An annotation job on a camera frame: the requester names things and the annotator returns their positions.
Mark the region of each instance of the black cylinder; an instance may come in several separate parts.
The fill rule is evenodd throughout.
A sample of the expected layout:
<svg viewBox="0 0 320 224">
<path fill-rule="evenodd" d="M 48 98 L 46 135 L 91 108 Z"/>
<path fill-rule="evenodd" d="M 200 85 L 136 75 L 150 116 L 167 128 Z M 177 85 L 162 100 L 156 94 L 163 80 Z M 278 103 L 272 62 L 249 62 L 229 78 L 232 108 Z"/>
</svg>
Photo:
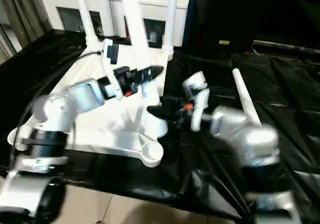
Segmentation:
<svg viewBox="0 0 320 224">
<path fill-rule="evenodd" d="M 68 134 L 61 131 L 33 129 L 30 137 L 24 140 L 27 154 L 31 157 L 63 157 Z"/>
</svg>

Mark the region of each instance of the tiled floor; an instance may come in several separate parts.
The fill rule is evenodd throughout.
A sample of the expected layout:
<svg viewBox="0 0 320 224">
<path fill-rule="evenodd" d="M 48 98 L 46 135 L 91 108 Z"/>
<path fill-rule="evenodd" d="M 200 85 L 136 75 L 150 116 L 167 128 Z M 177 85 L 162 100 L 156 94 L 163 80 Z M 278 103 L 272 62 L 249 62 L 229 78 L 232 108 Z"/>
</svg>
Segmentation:
<svg viewBox="0 0 320 224">
<path fill-rule="evenodd" d="M 232 224 L 165 205 L 68 186 L 66 200 L 55 224 Z"/>
</svg>

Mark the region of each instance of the white cabinet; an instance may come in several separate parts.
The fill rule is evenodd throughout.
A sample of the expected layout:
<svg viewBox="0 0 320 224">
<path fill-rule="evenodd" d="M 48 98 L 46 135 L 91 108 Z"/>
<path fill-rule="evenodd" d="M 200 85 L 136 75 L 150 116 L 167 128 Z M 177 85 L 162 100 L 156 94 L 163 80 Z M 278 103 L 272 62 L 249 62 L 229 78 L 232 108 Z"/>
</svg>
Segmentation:
<svg viewBox="0 0 320 224">
<path fill-rule="evenodd" d="M 86 1 L 89 11 L 99 13 L 104 36 L 127 36 L 122 0 Z M 182 45 L 188 2 L 189 0 L 177 0 L 173 30 L 174 46 L 180 47 Z M 43 0 L 43 3 L 54 29 L 63 30 L 66 27 L 63 24 L 61 9 L 59 8 L 78 9 L 77 0 Z M 165 22 L 167 3 L 168 0 L 140 0 L 142 18 Z"/>
<path fill-rule="evenodd" d="M 64 30 L 62 16 L 59 8 L 78 10 L 77 0 L 42 0 L 54 29 Z M 89 11 L 97 12 L 101 19 L 104 36 L 113 36 L 114 27 L 110 10 L 109 0 L 86 0 Z"/>
</svg>

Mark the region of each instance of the white rod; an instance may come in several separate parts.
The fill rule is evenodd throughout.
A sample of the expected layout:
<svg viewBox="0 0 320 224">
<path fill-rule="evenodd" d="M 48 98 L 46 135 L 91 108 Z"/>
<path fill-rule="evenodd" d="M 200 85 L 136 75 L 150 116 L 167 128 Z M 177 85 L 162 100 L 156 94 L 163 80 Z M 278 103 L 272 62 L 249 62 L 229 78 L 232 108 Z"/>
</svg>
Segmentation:
<svg viewBox="0 0 320 224">
<path fill-rule="evenodd" d="M 246 84 L 241 76 L 239 69 L 233 69 L 232 74 L 235 81 L 236 89 L 239 93 L 243 112 L 248 116 L 253 124 L 261 126 L 259 116 L 256 112 L 255 106 L 251 100 Z"/>
<path fill-rule="evenodd" d="M 139 0 L 122 0 L 122 2 L 137 69 L 141 70 L 150 67 L 152 63 Z M 144 101 L 147 102 L 148 105 L 157 105 L 160 103 L 157 85 L 154 81 L 143 84 L 141 90 Z"/>
<path fill-rule="evenodd" d="M 174 27 L 175 27 L 175 19 L 176 19 L 176 8 L 177 8 L 177 0 L 169 0 L 167 13 L 166 13 L 166 22 L 165 22 L 165 30 L 164 30 L 164 41 L 163 46 L 167 49 L 173 50 L 173 38 L 174 38 Z"/>
<path fill-rule="evenodd" d="M 138 69 L 147 68 L 151 66 L 151 58 L 139 0 L 122 0 L 122 3 Z"/>
<path fill-rule="evenodd" d="M 99 51 L 101 47 L 99 46 L 99 40 L 96 36 L 94 25 L 92 24 L 90 12 L 88 10 L 86 0 L 77 0 L 77 2 L 79 6 L 79 11 L 80 11 L 84 31 L 85 31 L 86 45 L 92 51 Z"/>
</svg>

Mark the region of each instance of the black cloth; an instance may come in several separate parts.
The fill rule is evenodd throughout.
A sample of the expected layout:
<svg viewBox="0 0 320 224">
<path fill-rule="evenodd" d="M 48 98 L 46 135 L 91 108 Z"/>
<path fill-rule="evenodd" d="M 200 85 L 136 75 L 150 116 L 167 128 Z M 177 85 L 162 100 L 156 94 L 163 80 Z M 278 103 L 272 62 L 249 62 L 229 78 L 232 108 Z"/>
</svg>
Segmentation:
<svg viewBox="0 0 320 224">
<path fill-rule="evenodd" d="M 2 176 L 9 161 L 8 133 L 32 95 L 50 73 L 65 65 L 62 59 L 84 49 L 83 34 L 55 30 L 0 65 Z M 206 60 L 176 51 L 168 63 L 164 93 L 183 97 L 182 81 L 203 71 L 210 88 L 209 111 L 218 105 L 241 109 L 233 68 L 240 69 L 261 121 L 278 130 L 281 157 L 303 221 L 320 222 L 320 65 L 269 56 Z M 174 126 L 159 141 L 164 157 L 155 168 L 134 158 L 67 150 L 70 162 L 65 178 L 78 186 L 196 213 L 250 219 L 252 203 L 244 199 L 245 181 L 225 143 Z"/>
</svg>

